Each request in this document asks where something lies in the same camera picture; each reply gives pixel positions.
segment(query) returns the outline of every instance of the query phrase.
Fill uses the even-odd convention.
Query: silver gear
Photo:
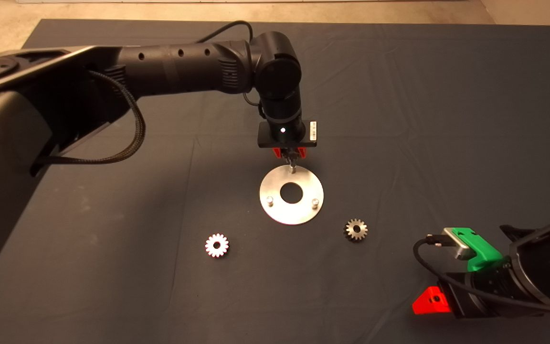
[[[229,240],[220,233],[214,234],[205,241],[205,251],[214,258],[222,257],[229,250]]]
[[[354,230],[354,227],[356,226],[360,228],[360,231],[356,232]],[[369,229],[367,228],[366,224],[364,223],[364,221],[358,218],[349,220],[347,222],[347,225],[345,225],[345,237],[347,237],[347,239],[351,241],[358,242],[358,241],[364,240],[364,238],[366,237],[366,235],[368,235],[368,233],[369,233]]]

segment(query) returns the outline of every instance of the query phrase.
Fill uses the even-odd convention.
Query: metal connector
[[[454,228],[447,227],[443,229],[443,235],[448,236],[454,243],[450,245],[455,259],[468,260],[476,256],[476,252],[468,247],[455,233]]]

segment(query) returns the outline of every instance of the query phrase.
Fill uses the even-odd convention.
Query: metal plate
[[[281,197],[281,188],[286,183],[296,183],[303,190],[303,197],[297,203],[288,203]],[[292,172],[289,165],[279,166],[262,179],[260,204],[277,222],[284,225],[304,224],[319,213],[324,204],[324,190],[310,170],[297,166],[296,171]]]

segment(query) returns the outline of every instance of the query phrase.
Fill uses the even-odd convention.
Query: gear teeth
[[[358,226],[360,228],[360,232],[354,231],[355,226]],[[360,242],[364,240],[366,235],[368,235],[369,229],[364,221],[360,220],[359,218],[353,218],[347,221],[347,225],[343,229],[343,233],[345,234],[345,237],[349,239],[349,241]]]
[[[214,244],[218,242],[220,243],[220,246],[218,248],[214,247]],[[225,255],[226,252],[228,252],[229,249],[229,240],[227,237],[220,233],[216,233],[210,237],[207,238],[207,241],[205,241],[205,252],[207,252],[208,255],[214,257],[214,258],[220,258]]]

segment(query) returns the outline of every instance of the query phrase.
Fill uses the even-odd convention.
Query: table
[[[42,20],[26,47],[190,42],[216,22]],[[550,27],[258,23],[292,41],[323,183],[321,212],[271,220],[241,96],[142,98],[147,137],[128,161],[53,166],[0,255],[0,343],[442,343],[550,341],[543,318],[415,316],[435,283],[411,247],[469,226],[550,222]],[[245,38],[242,28],[221,39]],[[124,118],[72,151],[124,147]],[[350,218],[369,225],[349,243]],[[225,233],[225,259],[203,244]],[[465,264],[427,255],[443,270]]]

